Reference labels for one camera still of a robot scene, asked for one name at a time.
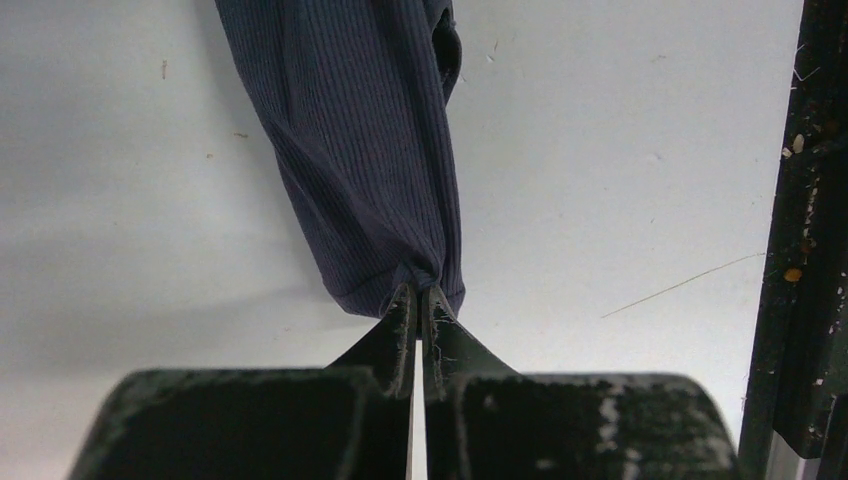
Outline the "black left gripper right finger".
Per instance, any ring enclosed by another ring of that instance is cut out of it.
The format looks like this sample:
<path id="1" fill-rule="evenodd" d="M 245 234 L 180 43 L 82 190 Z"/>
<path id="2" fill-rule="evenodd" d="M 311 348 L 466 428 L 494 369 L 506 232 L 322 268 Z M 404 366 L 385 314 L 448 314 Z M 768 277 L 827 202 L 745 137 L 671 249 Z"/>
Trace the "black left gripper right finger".
<path id="1" fill-rule="evenodd" d="M 709 395 L 673 374 L 521 374 L 421 295 L 432 479 L 737 479 Z"/>

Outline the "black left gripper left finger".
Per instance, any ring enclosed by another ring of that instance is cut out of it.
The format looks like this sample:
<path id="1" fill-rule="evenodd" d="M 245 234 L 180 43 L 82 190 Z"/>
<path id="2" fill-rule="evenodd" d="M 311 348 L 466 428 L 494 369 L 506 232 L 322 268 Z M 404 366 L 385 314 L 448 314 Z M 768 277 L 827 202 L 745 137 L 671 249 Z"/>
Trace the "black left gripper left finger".
<path id="1" fill-rule="evenodd" d="M 406 479 L 417 299 L 323 368 L 148 369 L 103 402 L 74 479 Z"/>

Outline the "navy underwear with cream waistband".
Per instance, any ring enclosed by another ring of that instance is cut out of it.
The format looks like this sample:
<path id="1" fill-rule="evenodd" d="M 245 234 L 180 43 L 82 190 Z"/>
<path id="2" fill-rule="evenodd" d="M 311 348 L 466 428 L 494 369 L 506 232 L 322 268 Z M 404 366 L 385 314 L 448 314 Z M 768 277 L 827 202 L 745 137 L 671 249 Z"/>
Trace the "navy underwear with cream waistband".
<path id="1" fill-rule="evenodd" d="M 323 284 L 379 317 L 404 283 L 458 309 L 461 221 L 446 106 L 449 1 L 220 1 L 235 67 Z"/>

